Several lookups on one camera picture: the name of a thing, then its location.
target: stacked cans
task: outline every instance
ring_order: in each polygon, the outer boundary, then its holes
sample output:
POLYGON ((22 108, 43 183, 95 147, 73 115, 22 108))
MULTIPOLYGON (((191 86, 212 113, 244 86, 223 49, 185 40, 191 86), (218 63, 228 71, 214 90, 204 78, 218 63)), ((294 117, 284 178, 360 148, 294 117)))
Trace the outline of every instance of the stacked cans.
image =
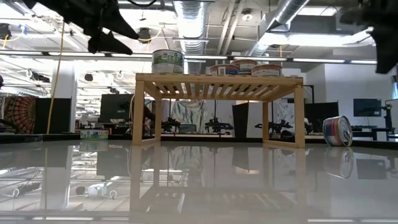
POLYGON ((323 135, 329 146, 350 146, 353 142, 351 125, 345 116, 324 120, 323 135))

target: fluorescent light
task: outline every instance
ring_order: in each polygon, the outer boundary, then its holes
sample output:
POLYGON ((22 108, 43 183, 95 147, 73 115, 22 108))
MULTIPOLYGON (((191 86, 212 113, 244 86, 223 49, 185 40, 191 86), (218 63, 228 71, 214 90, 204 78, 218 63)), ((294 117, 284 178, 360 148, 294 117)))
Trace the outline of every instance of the fluorescent light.
POLYGON ((214 60, 226 60, 227 56, 213 56, 213 55, 186 55, 185 59, 214 59, 214 60))
POLYGON ((377 222, 377 223, 396 223, 398 222, 398 219, 392 219, 392 218, 364 218, 361 220, 361 222, 377 222))
POLYGON ((338 7, 330 6, 305 6, 298 13, 300 16, 334 16, 338 7))
POLYGON ((42 55, 41 52, 16 51, 16 50, 0 50, 0 54, 4 54, 4 55, 42 55))
POLYGON ((234 57, 234 60, 257 60, 257 61, 265 61, 265 62, 285 62, 286 58, 273 58, 273 57, 234 57))
MULTIPOLYGON (((59 56, 59 52, 49 52, 51 56, 59 56)), ((89 52, 62 52, 62 56, 77 56, 77 57, 104 57, 104 53, 89 53, 89 52)))
POLYGON ((173 41, 187 41, 187 42, 191 42, 191 41, 195 41, 195 42, 209 42, 208 39, 201 39, 201 38, 186 38, 186 37, 173 37, 172 40, 173 40, 173 41))
POLYGON ((292 34, 287 39, 289 45, 309 47, 341 47, 347 44, 347 35, 292 34))
POLYGON ((370 61, 370 60, 352 60, 350 63, 357 63, 363 65, 376 65, 377 61, 370 61))
POLYGON ((94 220, 93 217, 33 217, 32 220, 94 220))
POLYGON ((152 58, 152 54, 112 54, 112 57, 152 58))
POLYGON ((352 219, 309 218, 308 222, 355 222, 355 221, 352 219))
POLYGON ((338 59, 316 59, 316 58, 294 58, 294 62, 315 62, 315 63, 344 63, 346 60, 338 59))

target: computer monitor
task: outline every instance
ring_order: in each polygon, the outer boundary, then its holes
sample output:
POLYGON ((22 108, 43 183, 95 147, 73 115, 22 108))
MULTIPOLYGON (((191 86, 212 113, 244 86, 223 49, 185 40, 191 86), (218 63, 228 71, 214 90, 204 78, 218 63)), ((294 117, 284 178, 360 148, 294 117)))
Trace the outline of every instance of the computer monitor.
POLYGON ((133 94, 103 94, 99 123, 112 123, 112 119, 129 121, 130 102, 133 94))
POLYGON ((334 103, 309 103, 304 106, 305 117, 312 123, 316 133, 322 132, 323 121, 339 116, 338 102, 334 103))
POLYGON ((309 103, 304 106, 305 117, 308 119, 327 119, 338 116, 338 102, 309 103))
POLYGON ((355 117, 380 117, 381 99, 354 99, 355 117))

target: desk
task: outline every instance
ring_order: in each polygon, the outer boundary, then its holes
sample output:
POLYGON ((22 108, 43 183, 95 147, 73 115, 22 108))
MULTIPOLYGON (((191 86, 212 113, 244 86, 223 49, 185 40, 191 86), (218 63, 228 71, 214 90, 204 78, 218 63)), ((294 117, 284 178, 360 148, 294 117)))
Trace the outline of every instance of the desk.
POLYGON ((377 141, 377 133, 384 132, 386 133, 387 140, 389 139, 389 131, 388 128, 378 128, 377 126, 353 126, 353 137, 357 138, 372 138, 373 141, 377 141))

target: yellow cable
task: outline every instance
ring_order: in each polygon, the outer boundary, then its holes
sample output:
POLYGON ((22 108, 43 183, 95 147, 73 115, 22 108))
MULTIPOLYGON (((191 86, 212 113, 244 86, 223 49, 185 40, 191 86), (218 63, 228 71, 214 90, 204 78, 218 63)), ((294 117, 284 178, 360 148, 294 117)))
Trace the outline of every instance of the yellow cable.
POLYGON ((19 36, 19 37, 16 37, 15 39, 7 40, 8 34, 7 34, 7 36, 6 36, 6 38, 5 38, 4 40, 1 40, 1 39, 0 39, 0 42, 4 42, 3 45, 2 45, 2 48, 4 49, 4 48, 6 47, 7 42, 12 42, 12 41, 16 41, 16 40, 20 39, 20 38, 22 37, 22 35, 24 35, 25 29, 22 28, 21 30, 22 30, 22 32, 21 32, 20 36, 19 36))
POLYGON ((47 122, 47 134, 50 134, 52 107, 53 107, 53 104, 54 104, 55 91, 57 90, 58 75, 60 73, 60 66, 61 66, 61 59, 62 59, 62 50, 63 50, 63 33, 64 33, 64 30, 65 30, 65 22, 63 22, 63 24, 62 24, 61 50, 60 50, 60 56, 58 58, 58 67, 57 67, 57 74, 55 76, 54 89, 53 89, 52 96, 51 96, 50 112, 49 112, 49 118, 48 118, 48 122, 47 122))
MULTIPOLYGON (((64 33, 64 30, 65 30, 65 21, 62 24, 61 49, 60 49, 60 56, 58 58, 58 68, 57 68, 57 74, 55 76, 54 89, 53 89, 52 96, 51 96, 49 119, 47 121, 47 134, 50 133, 52 107, 53 107, 53 104, 54 104, 55 91, 57 90, 58 75, 60 73, 60 66, 61 66, 61 59, 62 59, 62 50, 63 50, 63 33, 64 33)), ((44 154, 44 177, 45 177, 45 182, 44 182, 44 184, 45 184, 44 212, 47 211, 47 166, 48 166, 48 158, 49 158, 49 150, 47 148, 45 148, 45 154, 44 154)))
POLYGON ((160 29, 159 29, 158 33, 156 34, 156 36, 151 37, 150 39, 141 39, 141 38, 138 38, 138 40, 141 40, 141 41, 150 41, 150 40, 153 40, 153 39, 155 39, 156 37, 158 37, 158 36, 160 35, 160 33, 162 32, 162 30, 163 30, 163 27, 160 27, 160 29))

